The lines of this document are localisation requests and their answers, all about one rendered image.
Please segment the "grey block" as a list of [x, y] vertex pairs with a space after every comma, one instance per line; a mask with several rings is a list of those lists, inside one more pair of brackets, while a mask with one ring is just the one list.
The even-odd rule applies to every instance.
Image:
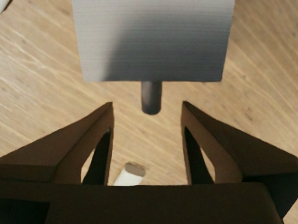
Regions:
[[72, 0], [83, 82], [221, 82], [235, 0]]

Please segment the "grey stepped cylinder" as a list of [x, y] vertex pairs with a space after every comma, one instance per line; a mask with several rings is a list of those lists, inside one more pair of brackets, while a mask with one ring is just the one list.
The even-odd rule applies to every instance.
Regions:
[[156, 115], [162, 108], [163, 82], [141, 83], [141, 110], [147, 115]]

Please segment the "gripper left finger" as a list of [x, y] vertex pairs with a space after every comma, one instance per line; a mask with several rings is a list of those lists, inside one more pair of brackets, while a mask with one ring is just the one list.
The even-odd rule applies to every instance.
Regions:
[[[113, 102], [0, 157], [0, 177], [108, 185], [114, 137]], [[82, 167], [93, 152], [81, 183]]]

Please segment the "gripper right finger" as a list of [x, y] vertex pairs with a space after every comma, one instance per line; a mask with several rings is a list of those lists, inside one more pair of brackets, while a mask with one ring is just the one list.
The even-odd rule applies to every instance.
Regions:
[[[187, 184], [260, 182], [280, 219], [298, 199], [298, 156], [182, 102], [181, 134]], [[201, 148], [214, 166], [215, 183]]]

